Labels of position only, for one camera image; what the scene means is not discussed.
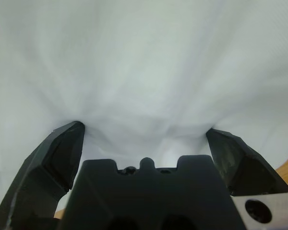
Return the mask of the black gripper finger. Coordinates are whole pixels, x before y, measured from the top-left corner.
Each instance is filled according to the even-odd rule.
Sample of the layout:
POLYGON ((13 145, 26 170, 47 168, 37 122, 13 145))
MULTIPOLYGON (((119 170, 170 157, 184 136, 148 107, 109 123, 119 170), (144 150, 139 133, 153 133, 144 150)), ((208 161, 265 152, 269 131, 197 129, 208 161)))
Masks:
POLYGON ((288 193, 287 183, 240 137, 210 129, 206 138, 214 164, 232 196, 288 193))
POLYGON ((53 130, 24 160, 0 204, 0 230, 55 230, 60 199, 73 186, 85 126, 74 121, 53 130))

